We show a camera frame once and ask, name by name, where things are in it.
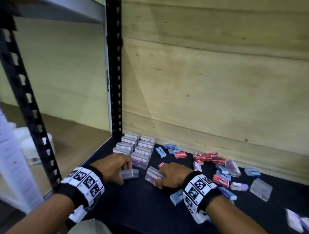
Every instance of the left hand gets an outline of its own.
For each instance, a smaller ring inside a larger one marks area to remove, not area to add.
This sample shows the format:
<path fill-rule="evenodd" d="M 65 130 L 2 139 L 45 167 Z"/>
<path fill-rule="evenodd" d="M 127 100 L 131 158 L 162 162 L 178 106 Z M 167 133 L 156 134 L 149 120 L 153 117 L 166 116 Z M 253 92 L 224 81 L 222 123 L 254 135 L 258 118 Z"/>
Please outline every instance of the left hand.
<path fill-rule="evenodd" d="M 119 172 L 122 168 L 132 169 L 132 158 L 122 153 L 114 153 L 92 163 L 91 166 L 100 170 L 104 183 L 115 182 L 122 185 L 123 179 L 120 178 Z"/>

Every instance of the product package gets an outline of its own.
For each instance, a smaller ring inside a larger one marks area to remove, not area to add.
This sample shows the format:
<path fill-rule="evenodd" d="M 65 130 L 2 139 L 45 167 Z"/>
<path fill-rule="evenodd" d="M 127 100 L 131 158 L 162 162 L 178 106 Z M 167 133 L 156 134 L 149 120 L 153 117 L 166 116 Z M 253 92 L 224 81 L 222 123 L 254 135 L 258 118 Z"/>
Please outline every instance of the product package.
<path fill-rule="evenodd" d="M 206 162 L 212 162 L 212 161 L 217 161 L 219 158 L 218 153 L 205 153 L 205 157 L 206 157 Z"/>
<path fill-rule="evenodd" d="M 156 179 L 163 179 L 164 176 L 162 174 L 160 174 L 159 170 L 155 169 L 154 167 L 149 167 L 147 172 L 146 172 L 146 176 L 145 176 L 145 180 L 149 181 L 150 183 L 152 183 L 155 186 L 155 180 Z"/>
<path fill-rule="evenodd" d="M 228 181 L 231 181 L 231 176 L 230 175 L 226 175 L 226 174 L 222 174 L 219 170 L 216 171 L 216 175 L 220 176 L 224 179 L 227 179 Z"/>
<path fill-rule="evenodd" d="M 174 153 L 175 158 L 180 159 L 180 158 L 186 158 L 187 154 L 184 151 L 178 152 L 178 153 Z"/>
<path fill-rule="evenodd" d="M 158 167 L 161 168 L 163 165 L 164 165 L 164 162 L 161 162 Z"/>
<path fill-rule="evenodd" d="M 175 192 L 174 194 L 172 194 L 170 196 L 170 199 L 171 199 L 171 201 L 173 202 L 174 205 L 177 205 L 184 200 L 183 197 L 182 197 L 183 192 L 184 191 L 182 189 L 180 189 L 179 191 Z"/>
<path fill-rule="evenodd" d="M 120 177 L 123 180 L 137 178 L 138 177 L 138 170 L 137 169 L 123 170 L 123 171 L 120 171 L 119 174 L 120 174 Z"/>
<path fill-rule="evenodd" d="M 116 145 L 117 148 L 121 148 L 121 149 L 126 149 L 126 150 L 130 150 L 131 153 L 133 153 L 133 146 L 130 143 L 126 143 L 126 142 L 118 142 Z"/>
<path fill-rule="evenodd" d="M 148 136 L 141 136 L 141 140 L 149 141 L 151 143 L 155 143 L 155 139 Z"/>
<path fill-rule="evenodd" d="M 121 141 L 126 142 L 126 143 L 130 143 L 133 144 L 134 147 L 137 145 L 137 140 L 128 136 L 123 136 L 121 138 Z"/>
<path fill-rule="evenodd" d="M 121 149 L 121 148 L 118 148 L 118 147 L 113 148 L 113 153 L 123 153 L 126 156 L 131 155 L 131 151 L 130 150 L 128 150 L 128 149 Z"/>
<path fill-rule="evenodd" d="M 197 162 L 199 165 L 204 165 L 204 161 L 199 159 L 194 159 L 195 162 Z"/>
<path fill-rule="evenodd" d="M 222 166 L 222 165 L 218 165 L 216 164 L 216 168 L 222 173 L 222 174 L 229 174 L 228 170 Z"/>
<path fill-rule="evenodd" d="M 300 218 L 300 222 L 302 223 L 302 226 L 309 232 L 309 218 Z"/>
<path fill-rule="evenodd" d="M 138 153 L 138 152 L 133 152 L 131 155 L 131 158 L 132 158 L 133 166 L 136 166 L 142 169 L 147 169 L 147 166 L 149 163 L 149 156 Z"/>
<path fill-rule="evenodd" d="M 164 152 L 164 150 L 161 147 L 155 148 L 155 150 L 161 158 L 166 156 L 166 153 Z"/>
<path fill-rule="evenodd" d="M 201 161 L 206 161 L 206 156 L 200 153 L 194 153 L 193 158 Z"/>
<path fill-rule="evenodd" d="M 302 233 L 304 232 L 303 226 L 301 224 L 301 220 L 298 214 L 295 212 L 286 209 L 286 219 L 288 221 L 288 226 L 293 228 L 294 230 Z"/>
<path fill-rule="evenodd" d="M 247 184 L 232 182 L 230 189 L 237 191 L 247 191 L 249 186 Z"/>
<path fill-rule="evenodd" d="M 176 149 L 177 145 L 175 144 L 165 144 L 164 149 Z"/>
<path fill-rule="evenodd" d="M 133 138 L 133 139 L 136 139 L 137 141 L 139 140 L 139 137 L 140 137 L 138 134 L 132 133 L 132 132 L 130 132 L 130 133 L 125 133 L 125 136 L 128 136 L 128 137 L 131 137 L 131 138 Z"/>
<path fill-rule="evenodd" d="M 226 162 L 225 158 L 218 158 L 218 160 L 213 161 L 214 164 L 222 165 L 224 166 Z"/>
<path fill-rule="evenodd" d="M 202 172 L 202 168 L 201 168 L 200 164 L 197 163 L 197 162 L 194 162 L 194 163 L 193 163 L 193 168 L 194 168 L 195 171 L 200 171 L 200 172 Z"/>
<path fill-rule="evenodd" d="M 273 187 L 265 183 L 260 178 L 256 178 L 250 187 L 250 192 L 252 192 L 264 202 L 267 202 L 269 200 L 272 190 Z"/>
<path fill-rule="evenodd" d="M 247 176 L 250 176 L 250 177 L 261 177 L 261 173 L 257 169 L 251 169 L 251 168 L 248 169 L 248 168 L 246 168 L 244 171 L 247 174 Z"/>
<path fill-rule="evenodd" d="M 229 181 L 227 179 L 224 179 L 224 178 L 217 176 L 217 175 L 213 176 L 213 182 L 220 184 L 225 188 L 229 187 Z"/>
<path fill-rule="evenodd" d="M 225 168 L 228 170 L 229 174 L 233 177 L 239 177 L 241 175 L 236 162 L 232 160 L 227 160 L 225 162 Z"/>
<path fill-rule="evenodd" d="M 179 153 L 179 152 L 181 152 L 181 150 L 178 147 L 176 147 L 175 149 L 168 149 L 168 153 L 170 155 L 172 155 L 174 153 Z"/>
<path fill-rule="evenodd" d="M 151 156 L 152 149 L 138 145 L 138 146 L 135 147 L 135 152 Z"/>
<path fill-rule="evenodd" d="M 231 191 L 227 190 L 226 188 L 218 187 L 218 189 L 221 191 L 223 196 L 225 196 L 227 199 L 229 199 L 231 201 L 237 200 L 237 196 L 234 193 L 232 193 Z"/>
<path fill-rule="evenodd" d="M 140 140 L 138 142 L 138 145 L 142 146 L 142 147 L 146 147 L 146 148 L 150 148 L 153 150 L 153 148 L 155 147 L 155 145 L 149 141 L 145 141 L 145 140 Z"/>

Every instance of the black cloth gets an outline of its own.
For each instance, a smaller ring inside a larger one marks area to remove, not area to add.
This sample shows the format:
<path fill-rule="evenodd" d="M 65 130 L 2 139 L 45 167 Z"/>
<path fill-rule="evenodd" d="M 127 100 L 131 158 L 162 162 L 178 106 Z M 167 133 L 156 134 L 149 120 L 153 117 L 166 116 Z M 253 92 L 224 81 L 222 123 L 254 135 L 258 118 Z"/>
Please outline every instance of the black cloth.
<path fill-rule="evenodd" d="M 91 162 L 111 154 L 116 143 L 110 142 L 110 145 L 98 151 Z M 148 167 L 158 168 L 161 162 L 177 162 L 193 168 L 192 154 L 188 153 L 187 158 L 175 159 L 167 150 L 165 152 L 167 156 L 161 159 L 154 151 Z M 205 162 L 201 167 L 203 174 L 212 179 L 216 172 L 215 165 Z M 240 168 L 240 171 L 241 176 L 232 177 L 232 182 L 251 186 L 254 178 L 248 177 L 243 168 Z M 160 190 L 145 180 L 145 174 L 146 170 L 139 169 L 139 178 L 126 180 L 122 186 L 107 184 L 105 193 L 89 215 L 104 223 L 127 227 L 145 234 L 219 233 L 210 222 L 197 224 L 184 203 L 174 206 L 169 196 L 178 189 L 163 187 Z M 300 216 L 309 217 L 309 186 L 266 174 L 262 174 L 261 179 L 273 187 L 269 201 L 263 202 L 249 190 L 245 192 L 232 190 L 237 195 L 235 205 L 269 234 L 298 233 L 288 226 L 285 208 Z"/>

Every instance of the hand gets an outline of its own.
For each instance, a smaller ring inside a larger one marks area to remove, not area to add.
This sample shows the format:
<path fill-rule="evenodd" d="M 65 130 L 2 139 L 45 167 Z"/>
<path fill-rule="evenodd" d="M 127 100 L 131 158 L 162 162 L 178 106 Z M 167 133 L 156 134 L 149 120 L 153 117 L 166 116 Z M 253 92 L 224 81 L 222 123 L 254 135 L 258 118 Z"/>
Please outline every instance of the hand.
<path fill-rule="evenodd" d="M 170 188 L 178 188 L 182 186 L 182 183 L 184 182 L 184 179 L 194 170 L 180 165 L 178 163 L 170 163 L 170 164 L 164 164 L 160 169 L 159 172 L 161 172 L 165 178 L 164 179 L 156 179 L 155 185 L 157 187 L 170 187 Z"/>
<path fill-rule="evenodd" d="M 104 183 L 115 182 L 122 185 L 123 179 L 120 178 L 119 172 L 122 168 L 132 169 L 132 158 L 122 153 L 114 153 L 92 163 L 91 166 L 102 173 Z"/>

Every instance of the blue box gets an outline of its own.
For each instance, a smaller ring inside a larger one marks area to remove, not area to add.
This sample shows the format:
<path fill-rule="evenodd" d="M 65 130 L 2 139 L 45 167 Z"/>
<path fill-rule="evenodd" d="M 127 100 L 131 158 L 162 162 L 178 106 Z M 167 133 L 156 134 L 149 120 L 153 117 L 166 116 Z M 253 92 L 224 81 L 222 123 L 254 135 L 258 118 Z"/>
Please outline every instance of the blue box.
<path fill-rule="evenodd" d="M 175 144 L 165 144 L 164 149 L 176 149 L 177 145 Z"/>
<path fill-rule="evenodd" d="M 184 200 L 182 197 L 183 192 L 184 191 L 181 189 L 170 196 L 170 199 L 172 200 L 174 205 L 177 205 Z"/>
<path fill-rule="evenodd" d="M 257 169 L 246 168 L 245 173 L 250 177 L 261 177 L 261 173 Z"/>
<path fill-rule="evenodd" d="M 237 200 L 237 196 L 231 191 L 227 190 L 226 188 L 218 187 L 218 189 L 221 191 L 223 196 L 225 196 L 227 199 L 232 200 L 232 201 Z"/>
<path fill-rule="evenodd" d="M 171 154 L 174 154 L 174 153 L 179 153 L 181 152 L 181 150 L 176 147 L 176 149 L 168 149 L 168 153 L 171 155 Z"/>
<path fill-rule="evenodd" d="M 216 164 L 216 168 L 222 173 L 222 174 L 228 174 L 229 171 L 222 165 Z"/>
<path fill-rule="evenodd" d="M 166 156 L 166 153 L 164 152 L 164 150 L 161 147 L 155 148 L 155 150 L 161 158 Z"/>
<path fill-rule="evenodd" d="M 231 176 L 230 175 L 226 175 L 226 174 L 222 174 L 219 170 L 216 171 L 216 175 L 224 178 L 224 179 L 227 179 L 228 181 L 231 181 Z"/>

